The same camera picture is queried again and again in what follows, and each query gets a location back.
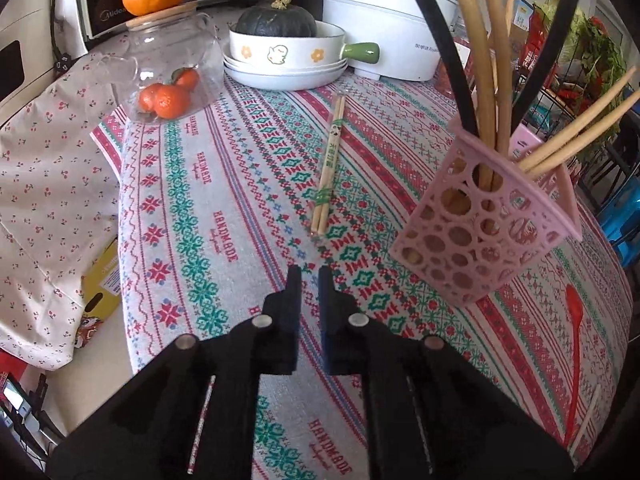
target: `patterned tablecloth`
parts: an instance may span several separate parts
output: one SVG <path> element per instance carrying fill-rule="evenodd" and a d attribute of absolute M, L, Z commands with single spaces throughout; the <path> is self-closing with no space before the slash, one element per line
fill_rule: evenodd
<path fill-rule="evenodd" d="M 348 92 L 326 238 L 308 232 L 332 92 Z M 158 129 L 116 110 L 94 131 L 121 167 L 120 265 L 134 369 L 181 333 L 209 338 L 256 314 L 303 269 L 298 371 L 260 386 L 254 478 L 366 478 L 360 380 L 321 370 L 317 275 L 393 332 L 436 333 L 559 441 L 572 398 L 572 283 L 580 326 L 579 427 L 602 394 L 577 460 L 602 428 L 626 350 L 632 302 L 593 217 L 567 240 L 473 306 L 451 308 L 388 256 L 396 233 L 444 158 L 453 103 L 427 84 L 373 82 L 348 71 L 313 91 L 263 92 L 231 81 L 215 104 Z"/>

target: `wooden lid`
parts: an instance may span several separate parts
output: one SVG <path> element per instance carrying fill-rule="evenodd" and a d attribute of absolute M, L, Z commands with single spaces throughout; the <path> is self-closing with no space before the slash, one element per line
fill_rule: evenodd
<path fill-rule="evenodd" d="M 198 6 L 197 2 L 187 2 L 185 4 L 181 4 L 175 7 L 169 7 L 165 10 L 158 10 L 158 12 L 152 12 L 151 14 L 145 14 L 144 16 L 138 16 L 129 20 L 126 25 L 129 30 L 133 30 L 134 28 L 140 28 L 143 26 L 151 26 L 151 25 L 159 25 L 161 20 L 166 20 L 167 18 L 171 18 L 173 16 L 177 16 L 178 14 L 184 14 L 185 12 L 191 12 L 195 10 Z"/>

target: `wooden chopstick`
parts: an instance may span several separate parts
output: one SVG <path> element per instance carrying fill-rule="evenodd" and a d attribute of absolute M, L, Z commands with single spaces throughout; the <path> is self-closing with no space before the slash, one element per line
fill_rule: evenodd
<path fill-rule="evenodd" d="M 335 103 L 334 118 L 329 128 L 324 163 L 322 164 L 318 191 L 316 191 L 316 206 L 311 220 L 311 232 L 319 235 L 326 233 L 326 223 L 329 218 L 329 200 L 331 200 L 331 193 L 334 189 L 334 175 L 335 167 L 338 163 L 345 99 L 345 95 L 340 95 Z"/>
<path fill-rule="evenodd" d="M 544 144 L 540 144 L 540 146 L 530 155 L 523 158 L 518 164 L 520 169 L 525 173 L 530 171 L 531 168 L 551 156 L 579 134 L 587 124 L 593 121 L 598 114 L 603 111 L 613 99 L 615 99 L 635 72 L 635 66 L 627 70 L 625 75 L 616 81 L 616 83 L 602 97 L 594 102 L 594 104 L 587 108 L 581 115 L 577 116 L 572 123 L 551 137 Z"/>
<path fill-rule="evenodd" d="M 458 0 L 465 19 L 466 32 L 474 57 L 474 73 L 478 92 L 478 131 L 480 140 L 492 150 L 495 149 L 495 97 L 494 78 L 491 70 L 489 43 L 484 29 L 484 21 L 477 0 Z M 487 166 L 480 167 L 478 186 L 489 191 L 494 172 Z"/>
<path fill-rule="evenodd" d="M 486 0 L 494 38 L 495 63 L 498 87 L 498 131 L 495 149 L 507 156 L 511 138 L 511 48 L 507 32 L 506 17 L 502 0 Z"/>
<path fill-rule="evenodd" d="M 531 170 L 527 172 L 527 176 L 531 177 L 532 179 L 536 179 L 543 173 L 546 173 L 547 171 L 552 170 L 556 166 L 559 166 L 564 161 L 574 156 L 585 146 L 588 146 L 594 140 L 596 140 L 601 134 L 604 133 L 604 131 L 610 128 L 620 117 L 626 114 L 629 111 L 629 109 L 634 104 L 636 104 L 636 101 L 638 101 L 638 99 L 640 99 L 640 90 L 636 90 L 635 92 L 633 92 L 633 94 L 631 94 L 631 96 L 625 99 L 620 106 L 616 107 L 615 110 L 613 110 L 608 115 L 603 117 L 591 128 L 586 130 L 584 133 L 576 137 L 571 142 L 568 142 L 566 145 L 564 145 L 564 147 L 557 150 L 552 155 L 542 160 L 542 162 L 540 162 L 538 165 L 531 168 Z"/>
<path fill-rule="evenodd" d="M 513 21 L 513 2 L 515 0 L 507 0 L 507 3 L 504 7 L 504 17 L 507 23 L 507 36 L 511 33 L 511 22 Z M 494 47 L 494 37 L 492 34 L 489 34 L 489 47 Z M 498 89 L 498 69 L 495 65 L 495 58 L 491 58 L 491 70 L 494 72 L 494 89 L 497 91 Z"/>
<path fill-rule="evenodd" d="M 589 407 L 587 408 L 587 412 L 584 414 L 584 419 L 582 420 L 582 424 L 580 425 L 580 430 L 578 430 L 578 435 L 576 435 L 574 443 L 571 444 L 569 448 L 569 456 L 573 457 L 575 455 L 575 451 L 578 449 L 580 441 L 584 437 L 584 433 L 587 431 L 587 426 L 593 416 L 593 412 L 596 409 L 596 405 L 598 400 L 600 399 L 600 392 L 602 387 L 600 384 L 596 384 L 596 389 L 593 391 L 593 397 L 591 397 L 591 402 L 589 403 Z"/>
<path fill-rule="evenodd" d="M 515 0 L 507 0 L 505 6 L 505 18 L 507 21 L 507 35 L 511 33 L 511 23 L 513 23 L 513 3 Z"/>

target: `white plate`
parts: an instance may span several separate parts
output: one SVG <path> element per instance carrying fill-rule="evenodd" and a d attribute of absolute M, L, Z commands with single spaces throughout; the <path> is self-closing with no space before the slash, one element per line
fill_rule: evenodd
<path fill-rule="evenodd" d="M 278 65 L 254 66 L 252 64 L 245 63 L 244 61 L 238 61 L 237 59 L 232 58 L 231 53 L 229 51 L 229 44 L 227 42 L 222 44 L 222 53 L 225 57 L 225 63 L 230 67 L 233 67 L 240 72 L 258 74 L 258 75 L 281 75 L 281 74 L 299 75 L 299 74 L 306 74 L 306 73 L 327 72 L 327 71 L 340 68 L 349 62 L 349 60 L 347 59 L 341 59 L 340 61 L 336 61 L 335 63 L 331 63 L 328 65 L 308 66 L 306 68 L 284 68 Z"/>
<path fill-rule="evenodd" d="M 243 72 L 245 74 L 268 75 L 268 76 L 297 76 L 297 75 L 318 75 L 318 74 L 324 74 L 327 72 L 333 72 L 334 70 L 339 70 L 347 66 L 348 62 L 349 60 L 343 59 L 340 63 L 331 67 L 323 66 L 323 67 L 320 67 L 318 70 L 296 70 L 295 72 L 293 71 L 268 72 L 267 70 L 263 70 L 261 67 L 246 65 L 244 63 L 240 65 L 229 63 L 226 59 L 224 61 L 224 65 L 235 70 L 236 72 Z"/>
<path fill-rule="evenodd" d="M 318 88 L 319 86 L 327 85 L 338 79 L 346 68 L 347 65 L 345 64 L 335 70 L 321 73 L 260 75 L 240 72 L 226 64 L 225 72 L 234 81 L 243 85 L 251 86 L 252 88 L 257 88 L 259 90 L 281 90 L 293 92 L 295 90 L 309 90 L 311 88 Z"/>

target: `wrapped chopsticks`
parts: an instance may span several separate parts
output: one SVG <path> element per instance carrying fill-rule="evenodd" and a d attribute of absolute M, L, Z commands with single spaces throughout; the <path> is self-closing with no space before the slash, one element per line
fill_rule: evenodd
<path fill-rule="evenodd" d="M 324 162 L 316 192 L 316 203 L 311 220 L 311 232 L 324 235 L 329 217 L 329 202 L 334 190 L 335 168 L 338 163 L 338 150 L 340 149 L 340 135 L 342 133 L 342 118 L 344 115 L 344 103 L 346 96 L 338 94 L 334 105 L 334 117 L 329 127 Z"/>

